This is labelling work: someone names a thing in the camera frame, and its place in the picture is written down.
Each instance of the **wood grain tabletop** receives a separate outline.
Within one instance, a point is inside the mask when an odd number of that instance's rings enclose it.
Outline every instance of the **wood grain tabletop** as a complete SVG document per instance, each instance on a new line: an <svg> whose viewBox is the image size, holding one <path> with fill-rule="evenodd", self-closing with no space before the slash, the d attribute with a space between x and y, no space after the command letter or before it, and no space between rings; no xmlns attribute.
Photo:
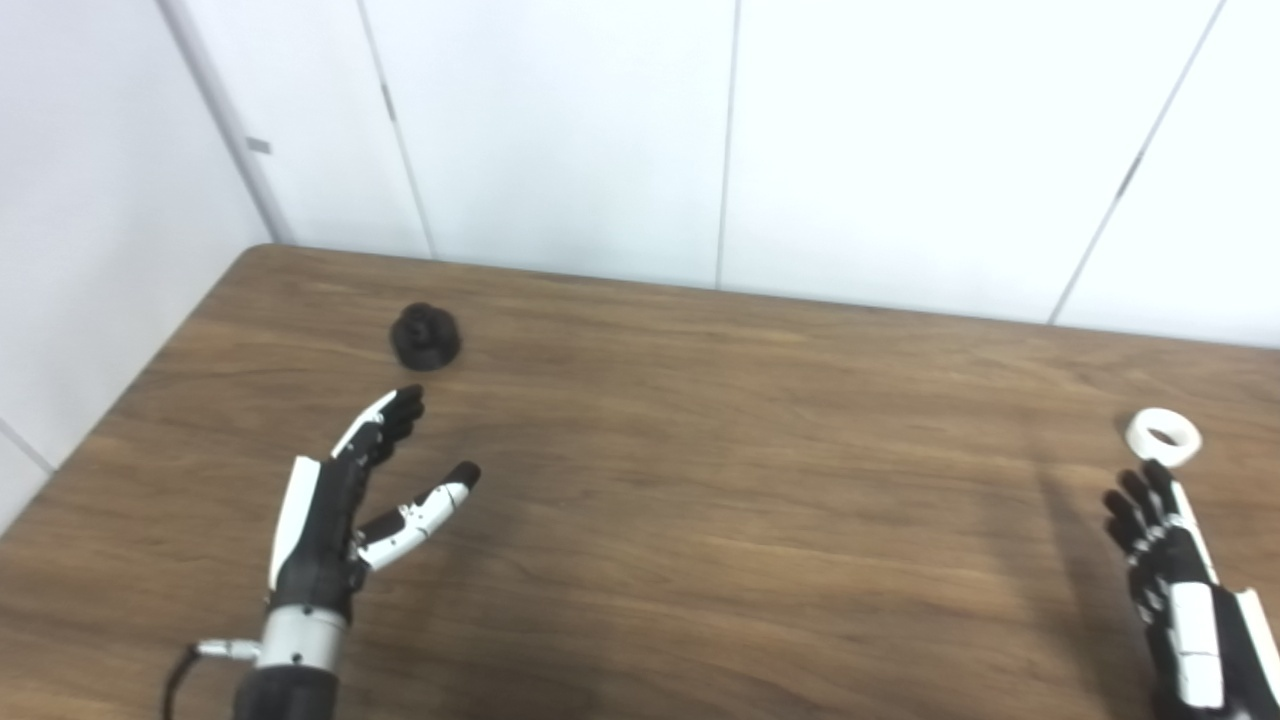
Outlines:
<svg viewBox="0 0 1280 720"><path fill-rule="evenodd" d="M430 374L419 300L463 334ZM152 716L184 643L256 635L292 457L411 382L365 514L484 478L357 598L344 720L1148 717L1100 503L1144 406L1280 626L1277 352L262 246L0 538L0 717Z"/></svg>

